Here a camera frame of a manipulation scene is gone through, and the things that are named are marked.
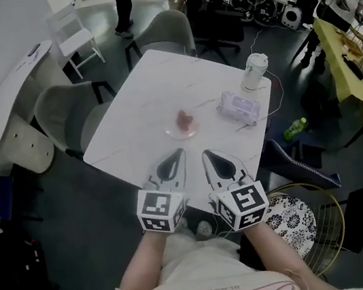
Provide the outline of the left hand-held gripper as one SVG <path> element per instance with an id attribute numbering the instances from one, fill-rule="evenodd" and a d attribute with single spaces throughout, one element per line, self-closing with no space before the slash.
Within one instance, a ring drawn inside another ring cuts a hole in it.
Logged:
<path id="1" fill-rule="evenodd" d="M 143 188 L 137 194 L 136 213 L 144 231 L 172 234 L 176 230 L 188 208 L 185 183 L 183 148 L 167 152 L 151 164 Z"/>

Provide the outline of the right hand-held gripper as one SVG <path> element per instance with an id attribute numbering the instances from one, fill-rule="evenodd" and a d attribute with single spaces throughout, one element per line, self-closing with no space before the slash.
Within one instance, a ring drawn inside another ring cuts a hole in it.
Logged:
<path id="1" fill-rule="evenodd" d="M 229 153 L 207 149 L 202 158 L 214 214 L 236 232 L 260 223 L 269 207 L 261 182 L 247 175 L 242 161 Z"/>

